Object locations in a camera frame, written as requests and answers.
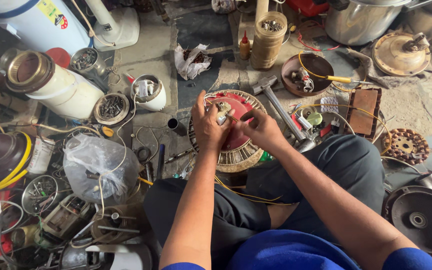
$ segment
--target blue sleeve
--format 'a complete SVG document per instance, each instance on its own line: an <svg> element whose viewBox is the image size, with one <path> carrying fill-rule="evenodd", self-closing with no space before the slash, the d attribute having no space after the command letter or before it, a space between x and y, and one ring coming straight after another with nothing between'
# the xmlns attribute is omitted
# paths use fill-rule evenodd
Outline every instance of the blue sleeve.
<svg viewBox="0 0 432 270"><path fill-rule="evenodd" d="M432 270L432 257L421 249L405 247L393 251L382 270Z"/></svg>
<svg viewBox="0 0 432 270"><path fill-rule="evenodd" d="M178 262L178 263L170 264L161 270L205 270L205 269L191 262Z"/></svg>

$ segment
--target yellow soldering iron handle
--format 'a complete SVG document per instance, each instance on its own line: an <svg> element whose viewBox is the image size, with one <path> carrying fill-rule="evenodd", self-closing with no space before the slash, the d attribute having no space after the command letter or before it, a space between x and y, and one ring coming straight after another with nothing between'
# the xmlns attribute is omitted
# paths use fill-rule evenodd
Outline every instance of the yellow soldering iron handle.
<svg viewBox="0 0 432 270"><path fill-rule="evenodd" d="M326 76L325 79L344 84L350 84L352 82L350 77Z"/></svg>

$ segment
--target copper bowl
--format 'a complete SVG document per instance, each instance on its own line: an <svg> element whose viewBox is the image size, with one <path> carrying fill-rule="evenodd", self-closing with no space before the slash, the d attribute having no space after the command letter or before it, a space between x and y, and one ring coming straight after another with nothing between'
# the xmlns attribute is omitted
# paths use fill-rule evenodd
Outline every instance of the copper bowl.
<svg viewBox="0 0 432 270"><path fill-rule="evenodd" d="M312 53L301 53L301 62L303 62L304 67L309 71L317 74L319 76L334 76L334 70L331 64L321 56ZM281 69L281 81L284 87L289 92L300 96L300 97L312 97L321 94L323 91L331 85L331 81L325 78L318 78L314 75L309 74L309 78L313 80L314 90L311 93L303 91L302 82L293 82L291 74L293 72L298 72L301 67L298 55L295 55L288 60L283 65Z"/></svg>

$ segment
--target hammer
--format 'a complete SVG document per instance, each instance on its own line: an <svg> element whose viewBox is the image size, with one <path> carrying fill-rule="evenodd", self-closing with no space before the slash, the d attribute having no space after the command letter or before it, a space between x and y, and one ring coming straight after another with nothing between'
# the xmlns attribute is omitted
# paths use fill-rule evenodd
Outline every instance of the hammer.
<svg viewBox="0 0 432 270"><path fill-rule="evenodd" d="M271 89L271 86L276 84L277 82L278 82L278 78L274 75L269 78L262 78L261 80L258 81L256 85L252 87L254 91L254 95L257 95L262 91L266 94L266 96L268 97L269 101L271 101L278 114L281 115L281 118L283 118L284 122L289 127L289 130L294 134L294 137L296 137L296 139L300 142L300 147L298 147L297 150L300 153L303 153L304 151L307 151L316 145L313 140L306 139L307 136L297 128L296 124L293 122L289 114L284 110L283 106L281 105L278 98L274 94L273 90Z"/></svg>

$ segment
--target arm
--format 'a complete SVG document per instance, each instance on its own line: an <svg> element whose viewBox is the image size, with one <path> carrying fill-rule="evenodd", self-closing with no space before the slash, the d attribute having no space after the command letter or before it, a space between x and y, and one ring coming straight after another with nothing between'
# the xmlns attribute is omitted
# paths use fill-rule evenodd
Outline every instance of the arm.
<svg viewBox="0 0 432 270"><path fill-rule="evenodd" d="M173 226L161 252L159 269L178 262L190 262L211 269L211 229L214 212L214 177L221 146L231 119L216 123L218 109L204 107L202 91L191 110L199 154L195 169L177 205Z"/></svg>
<svg viewBox="0 0 432 270"><path fill-rule="evenodd" d="M243 123L252 117L254 120L249 125ZM401 248L417 248L394 226L291 147L273 118L252 110L241 120L237 128L255 144L271 151L281 162L319 218L363 269L381 269L391 252Z"/></svg>

